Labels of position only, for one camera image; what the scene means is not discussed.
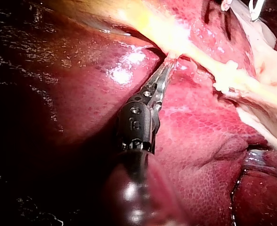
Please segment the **metal jaw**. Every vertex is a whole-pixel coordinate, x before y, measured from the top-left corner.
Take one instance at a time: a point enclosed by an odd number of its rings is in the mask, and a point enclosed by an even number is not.
[[[155,136],[160,127],[159,111],[174,65],[175,61],[164,61],[120,110],[117,134],[120,149],[154,153]]]

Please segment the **white adhesion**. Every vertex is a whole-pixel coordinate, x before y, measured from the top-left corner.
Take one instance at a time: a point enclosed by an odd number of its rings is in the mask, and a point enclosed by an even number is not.
[[[274,137],[271,132],[269,132],[260,122],[259,119],[251,114],[243,110],[241,107],[236,108],[237,113],[241,119],[241,121],[251,127],[253,127],[257,132],[259,132],[264,138],[267,140],[269,146],[273,147],[277,150],[277,138]]]

